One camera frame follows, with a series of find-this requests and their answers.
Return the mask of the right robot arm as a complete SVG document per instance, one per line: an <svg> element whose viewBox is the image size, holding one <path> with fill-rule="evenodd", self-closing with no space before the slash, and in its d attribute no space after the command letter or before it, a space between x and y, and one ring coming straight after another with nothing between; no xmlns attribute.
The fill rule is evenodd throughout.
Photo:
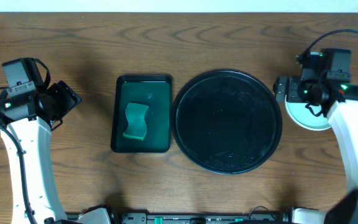
<svg viewBox="0 0 358 224"><path fill-rule="evenodd" d="M346 173L347 194L333 208L321 212L294 208L292 223L358 223L358 85L338 78L304 80L280 77L273 86L277 101L304 103L309 113L320 106L332 128Z"/></svg>

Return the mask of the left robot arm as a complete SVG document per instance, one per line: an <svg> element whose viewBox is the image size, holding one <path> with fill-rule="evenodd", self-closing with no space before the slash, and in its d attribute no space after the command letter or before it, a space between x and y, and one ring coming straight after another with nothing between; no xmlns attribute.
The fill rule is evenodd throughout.
<svg viewBox="0 0 358 224"><path fill-rule="evenodd" d="M13 223L68 220L50 155L52 131L81 98L65 82L25 82L0 94L0 132L9 159Z"/></svg>

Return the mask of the green scrubbing sponge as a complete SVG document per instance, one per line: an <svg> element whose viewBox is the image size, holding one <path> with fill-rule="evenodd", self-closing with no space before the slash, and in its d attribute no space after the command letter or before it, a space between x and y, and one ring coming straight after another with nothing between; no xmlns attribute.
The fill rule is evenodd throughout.
<svg viewBox="0 0 358 224"><path fill-rule="evenodd" d="M127 128L123 136L128 139L143 141L147 134L147 124L145 118L149 107L138 103L128 103L125 116L127 119Z"/></svg>

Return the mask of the white plate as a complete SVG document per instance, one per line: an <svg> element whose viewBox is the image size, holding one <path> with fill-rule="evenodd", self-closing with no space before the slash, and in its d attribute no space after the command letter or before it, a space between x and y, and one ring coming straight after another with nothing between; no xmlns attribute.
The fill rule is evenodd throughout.
<svg viewBox="0 0 358 224"><path fill-rule="evenodd" d="M322 114L318 117L312 115L310 110L306 108L306 103L291 103L286 96L285 109L291 119L302 128L311 131L325 131L331 128L328 119Z"/></svg>

